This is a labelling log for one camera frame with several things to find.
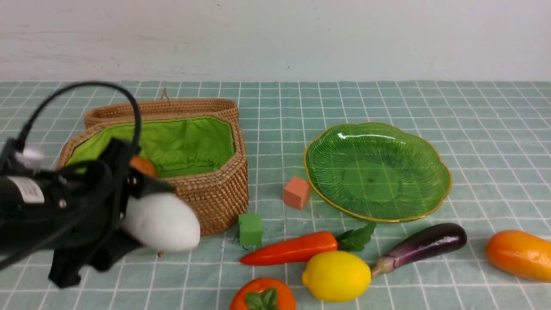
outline eggplant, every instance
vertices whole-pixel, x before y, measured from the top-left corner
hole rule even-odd
[[[388,274],[401,266],[463,248],[467,233],[455,223],[442,223],[409,236],[383,255],[371,268],[371,278]]]

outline black cable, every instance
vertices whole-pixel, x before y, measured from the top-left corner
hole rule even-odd
[[[79,162],[75,165],[71,165],[71,168],[74,169],[82,169],[82,168],[88,168],[88,169],[102,169],[104,171],[104,175],[102,179],[100,180],[99,184],[95,186],[93,190],[90,191],[90,194],[87,196],[92,196],[92,194],[97,195],[97,191],[103,191],[104,193],[109,193],[109,187],[111,183],[109,181],[112,180],[112,174],[109,167],[102,161],[86,161],[86,162]],[[3,259],[0,261],[0,271],[10,267],[11,265],[17,263],[18,261],[24,259],[25,257],[31,255],[32,253],[41,250],[43,247],[47,246],[50,242],[55,241],[57,238],[62,236],[63,234],[67,233],[71,229],[73,229],[74,226],[76,226],[80,221],[82,221],[85,217],[89,216],[92,211],[95,211],[93,207],[87,207],[89,205],[86,205],[85,199],[79,200],[81,203],[84,203],[85,205],[80,209],[81,213],[79,213],[79,216],[72,218],[65,226],[62,226],[56,231],[53,231],[52,233],[46,235],[43,239],[38,240],[33,245],[16,252],[9,257]]]
[[[73,89],[80,88],[80,87],[89,87],[89,86],[96,86],[96,87],[107,87],[114,90],[117,90],[124,94],[128,101],[130,102],[130,105],[132,106],[132,109],[134,110],[134,137],[132,138],[132,152],[137,153],[138,147],[139,147],[139,139],[140,134],[142,132],[142,117],[139,112],[139,106],[134,98],[134,96],[125,88],[120,87],[117,84],[110,83],[110,82],[97,82],[97,81],[88,81],[88,82],[77,82],[73,84],[69,84],[68,86],[65,86],[63,88],[60,88],[56,90],[54,93],[52,93],[50,96],[46,97],[46,99],[35,109],[25,126],[23,126],[23,129],[19,132],[19,137],[17,138],[17,151],[22,152],[23,148],[25,147],[25,143],[27,140],[27,137],[33,127],[34,122],[39,117],[40,113],[48,106],[50,102],[52,102],[56,97],[69,92]]]
[[[60,88],[56,90],[53,94],[51,94],[49,97],[47,97],[33,112],[27,123],[23,126],[23,129],[19,132],[19,137],[17,138],[17,151],[22,152],[25,148],[26,139],[29,136],[29,133],[33,127],[34,122],[39,117],[40,113],[48,106],[50,102],[52,102],[56,97],[70,91],[76,88],[80,87],[89,87],[89,86],[96,86],[96,87],[107,87],[114,90],[117,90],[124,94],[128,101],[130,102],[130,105],[132,106],[132,109],[134,111],[134,136],[132,138],[132,144],[131,144],[131,152],[132,154],[137,154],[139,151],[139,140],[140,135],[142,132],[142,117],[139,111],[139,106],[134,98],[134,96],[126,89],[120,87],[117,84],[109,83],[109,82],[97,82],[97,81],[88,81],[88,82],[78,82],[69,84],[68,86],[65,86],[63,88]],[[111,189],[116,185],[117,183],[120,183],[123,181],[123,178],[126,177],[125,171],[123,169],[119,169],[117,173],[115,173],[115,176],[111,174],[111,171],[109,167],[104,162],[101,161],[87,161],[87,162],[81,162],[75,165],[71,165],[72,168],[90,168],[86,167],[86,165],[91,164],[99,164],[102,166],[102,169],[104,169],[104,176],[102,177],[101,182],[99,182],[98,186],[91,191],[91,193],[87,196],[85,196],[84,199],[80,199],[79,201],[81,204],[85,204],[85,207],[83,210],[85,212],[79,213],[79,216],[72,219],[70,222],[68,222],[65,226],[61,227],[60,229],[46,235],[44,238],[38,240],[35,242],[35,244],[29,246],[28,248],[25,248],[19,252],[16,252],[9,257],[3,259],[0,261],[0,271],[6,269],[7,267],[11,266],[12,264],[15,264],[16,262],[22,260],[26,256],[41,250],[45,246],[47,246],[50,242],[53,242],[56,238],[59,238],[61,235],[72,229],[74,226],[76,226],[80,221],[82,221],[87,215],[89,215],[95,208],[94,206],[97,206],[101,204],[105,198],[111,193]]]

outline carrot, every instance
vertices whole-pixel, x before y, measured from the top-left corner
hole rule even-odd
[[[251,266],[271,266],[286,263],[305,263],[317,254],[327,251],[362,251],[371,239],[374,223],[334,236],[328,231],[307,234],[298,238],[268,245],[241,258]]]
[[[229,310],[296,310],[296,299],[285,283],[260,277],[237,292]]]

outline wicker basket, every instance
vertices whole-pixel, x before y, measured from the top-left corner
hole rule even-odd
[[[171,114],[175,117],[182,113],[212,113],[228,119],[239,121],[237,104],[233,100],[222,98],[178,98],[170,99],[166,89],[159,100],[142,101],[139,103],[142,115]],[[96,124],[108,121],[134,122],[134,111],[130,103],[102,106],[88,112],[84,116],[84,125],[90,128]]]
[[[249,205],[249,187],[247,180],[247,155],[243,133],[238,124],[216,113],[179,113],[144,115],[143,121],[191,119],[211,116],[228,123],[234,139],[234,155],[219,169],[204,174],[184,177],[162,178],[176,188],[177,196],[188,203],[201,223],[201,236],[226,232],[247,211]],[[71,158],[74,150],[93,135],[103,129],[125,123],[124,118],[103,121],[89,127],[78,136],[69,140],[63,147],[57,168],[63,167]]]

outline white wall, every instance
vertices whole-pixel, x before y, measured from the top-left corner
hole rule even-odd
[[[551,81],[551,0],[0,0],[0,79]]]

